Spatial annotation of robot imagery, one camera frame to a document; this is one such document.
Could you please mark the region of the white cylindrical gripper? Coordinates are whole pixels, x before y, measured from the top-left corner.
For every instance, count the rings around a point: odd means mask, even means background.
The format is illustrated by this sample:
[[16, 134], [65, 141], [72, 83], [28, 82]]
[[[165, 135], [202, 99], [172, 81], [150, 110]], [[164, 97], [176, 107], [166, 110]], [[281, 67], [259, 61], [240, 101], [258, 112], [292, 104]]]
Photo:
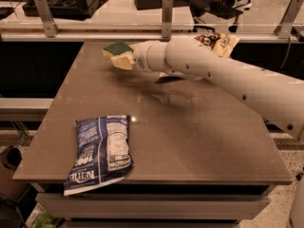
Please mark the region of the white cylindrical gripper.
[[113, 56], [111, 62], [114, 67], [124, 70], [132, 70], [135, 66], [145, 72], [163, 71], [166, 46], [161, 41], [141, 42], [135, 46], [133, 53], [128, 51]]

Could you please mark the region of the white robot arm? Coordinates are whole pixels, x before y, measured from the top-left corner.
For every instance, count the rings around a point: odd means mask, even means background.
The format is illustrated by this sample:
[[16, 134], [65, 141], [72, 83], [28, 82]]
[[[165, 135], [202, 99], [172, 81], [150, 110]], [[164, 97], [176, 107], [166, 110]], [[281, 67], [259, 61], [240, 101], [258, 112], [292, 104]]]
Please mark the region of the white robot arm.
[[303, 80], [221, 57], [195, 38], [131, 46], [116, 42], [106, 49], [114, 56], [128, 55], [129, 69], [206, 79], [287, 134], [299, 140], [304, 137]]

